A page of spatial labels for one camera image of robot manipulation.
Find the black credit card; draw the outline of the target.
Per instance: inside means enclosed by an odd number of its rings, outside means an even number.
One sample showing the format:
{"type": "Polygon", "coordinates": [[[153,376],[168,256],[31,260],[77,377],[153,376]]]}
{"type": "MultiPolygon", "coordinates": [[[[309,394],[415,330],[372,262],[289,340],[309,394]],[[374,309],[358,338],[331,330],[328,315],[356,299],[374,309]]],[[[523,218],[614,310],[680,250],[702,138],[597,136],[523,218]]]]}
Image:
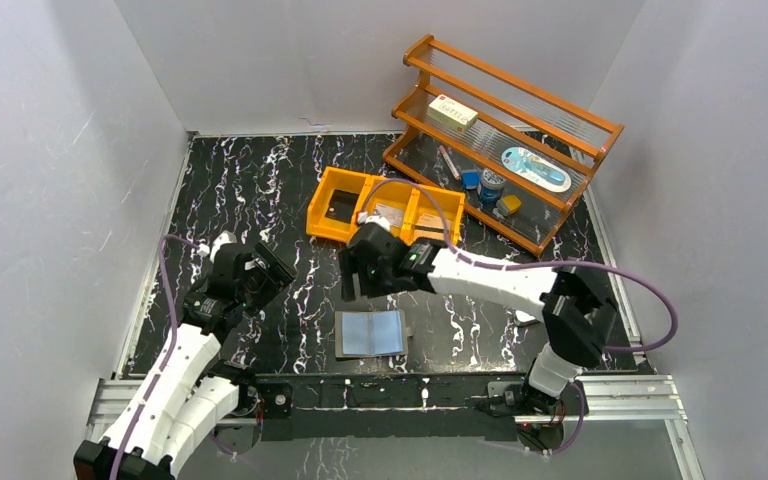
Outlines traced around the black credit card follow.
{"type": "Polygon", "coordinates": [[[325,217],[342,223],[350,223],[359,195],[343,190],[334,190],[329,199],[325,217]]]}

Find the grey card holder wallet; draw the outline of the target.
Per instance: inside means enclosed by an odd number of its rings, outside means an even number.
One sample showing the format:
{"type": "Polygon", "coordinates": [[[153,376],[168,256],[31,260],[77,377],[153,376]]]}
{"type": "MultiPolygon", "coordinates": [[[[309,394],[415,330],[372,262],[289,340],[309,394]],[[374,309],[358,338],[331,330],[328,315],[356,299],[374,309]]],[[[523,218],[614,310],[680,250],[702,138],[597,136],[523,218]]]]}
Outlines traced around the grey card holder wallet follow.
{"type": "Polygon", "coordinates": [[[406,355],[414,329],[403,310],[335,313],[335,356],[363,359],[406,355]]]}

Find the yellow plastic triple bin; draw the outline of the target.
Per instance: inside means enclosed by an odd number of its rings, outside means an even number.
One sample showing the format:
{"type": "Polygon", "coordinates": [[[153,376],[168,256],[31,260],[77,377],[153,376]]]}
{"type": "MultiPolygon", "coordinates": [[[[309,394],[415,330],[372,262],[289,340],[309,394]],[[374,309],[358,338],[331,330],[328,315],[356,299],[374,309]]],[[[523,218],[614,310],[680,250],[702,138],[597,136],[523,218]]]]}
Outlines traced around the yellow plastic triple bin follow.
{"type": "Polygon", "coordinates": [[[420,238],[441,240],[443,229],[457,244],[465,195],[428,185],[390,182],[383,176],[327,167],[307,207],[305,231],[312,237],[346,243],[359,228],[362,213],[379,215],[406,244],[420,238]]]}

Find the orange wooden shelf rack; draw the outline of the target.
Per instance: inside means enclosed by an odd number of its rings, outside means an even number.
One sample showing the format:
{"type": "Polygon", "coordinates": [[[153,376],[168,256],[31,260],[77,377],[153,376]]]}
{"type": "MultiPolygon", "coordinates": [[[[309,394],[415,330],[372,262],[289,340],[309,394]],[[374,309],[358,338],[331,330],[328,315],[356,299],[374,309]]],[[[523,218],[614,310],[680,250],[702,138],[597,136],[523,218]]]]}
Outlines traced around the orange wooden shelf rack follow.
{"type": "Polygon", "coordinates": [[[624,127],[538,88],[428,34],[409,47],[403,62],[417,70],[412,90],[393,107],[404,122],[402,135],[385,150],[386,163],[412,180],[465,193],[466,213],[539,256],[574,211],[624,127]],[[426,114],[428,104],[446,94],[478,112],[460,133],[426,114]],[[445,164],[443,145],[463,170],[484,168],[507,180],[503,195],[516,195],[521,209],[510,218],[494,214],[495,204],[464,190],[445,164]],[[524,147],[565,171],[571,187],[544,190],[501,163],[510,147],[524,147]]]}

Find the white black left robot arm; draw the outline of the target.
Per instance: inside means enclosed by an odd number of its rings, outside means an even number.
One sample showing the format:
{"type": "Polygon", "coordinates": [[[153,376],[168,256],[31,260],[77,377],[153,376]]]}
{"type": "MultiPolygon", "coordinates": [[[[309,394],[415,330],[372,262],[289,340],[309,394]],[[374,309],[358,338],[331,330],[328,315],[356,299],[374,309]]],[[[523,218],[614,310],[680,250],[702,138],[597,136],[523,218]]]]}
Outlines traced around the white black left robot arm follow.
{"type": "Polygon", "coordinates": [[[267,395],[249,368],[219,352],[244,315],[260,313],[296,277],[265,243],[223,232],[198,248],[211,265],[170,307],[167,340],[123,411],[73,456],[79,479],[174,479],[228,416],[264,414],[267,395]]]}

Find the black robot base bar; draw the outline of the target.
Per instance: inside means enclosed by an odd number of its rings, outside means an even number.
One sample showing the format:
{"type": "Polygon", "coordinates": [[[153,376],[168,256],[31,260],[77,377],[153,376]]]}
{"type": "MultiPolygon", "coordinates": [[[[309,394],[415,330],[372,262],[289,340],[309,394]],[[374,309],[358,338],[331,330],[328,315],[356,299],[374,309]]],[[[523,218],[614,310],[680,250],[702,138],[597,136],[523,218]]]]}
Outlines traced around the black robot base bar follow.
{"type": "Polygon", "coordinates": [[[518,373],[259,374],[268,441],[482,437],[514,441],[560,408],[529,401],[518,373]]]}

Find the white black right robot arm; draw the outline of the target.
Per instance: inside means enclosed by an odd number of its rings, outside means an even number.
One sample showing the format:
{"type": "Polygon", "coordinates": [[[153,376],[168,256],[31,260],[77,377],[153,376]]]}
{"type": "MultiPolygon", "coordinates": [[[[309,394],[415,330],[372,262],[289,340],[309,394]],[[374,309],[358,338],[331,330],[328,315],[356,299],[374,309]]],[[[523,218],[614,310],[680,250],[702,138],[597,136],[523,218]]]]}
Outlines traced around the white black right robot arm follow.
{"type": "Polygon", "coordinates": [[[523,386],[524,403],[537,414],[550,413],[583,370],[599,365],[618,317],[611,294],[584,263],[518,264],[438,239],[407,244],[375,223],[359,228],[338,262],[346,301],[413,291],[465,295],[542,323],[547,343],[523,386]]]}

